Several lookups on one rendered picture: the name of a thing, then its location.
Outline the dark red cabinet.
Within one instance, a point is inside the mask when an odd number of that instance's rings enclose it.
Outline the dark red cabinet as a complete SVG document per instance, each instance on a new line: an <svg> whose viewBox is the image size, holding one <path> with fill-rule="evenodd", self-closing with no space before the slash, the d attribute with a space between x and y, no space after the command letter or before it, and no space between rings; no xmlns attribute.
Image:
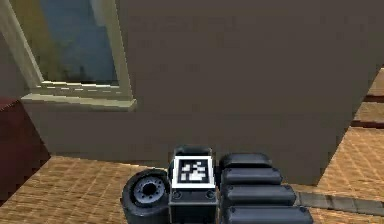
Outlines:
<svg viewBox="0 0 384 224"><path fill-rule="evenodd" d="M0 97L0 206L49 159L23 104Z"/></svg>

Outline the cream framed window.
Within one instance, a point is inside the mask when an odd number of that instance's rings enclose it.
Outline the cream framed window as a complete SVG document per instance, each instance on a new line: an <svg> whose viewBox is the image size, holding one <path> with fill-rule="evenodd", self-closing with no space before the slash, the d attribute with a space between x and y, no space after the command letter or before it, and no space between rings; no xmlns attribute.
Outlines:
<svg viewBox="0 0 384 224"><path fill-rule="evenodd" d="M24 101L135 109L116 0L0 0L0 32Z"/></svg>

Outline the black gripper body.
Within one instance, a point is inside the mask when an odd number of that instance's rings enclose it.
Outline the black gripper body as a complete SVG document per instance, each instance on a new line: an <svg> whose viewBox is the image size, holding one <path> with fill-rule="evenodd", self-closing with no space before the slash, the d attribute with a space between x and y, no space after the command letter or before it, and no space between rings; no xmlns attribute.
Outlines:
<svg viewBox="0 0 384 224"><path fill-rule="evenodd" d="M169 224L167 173L145 169L133 175L122 189L120 203L128 224Z"/></svg>

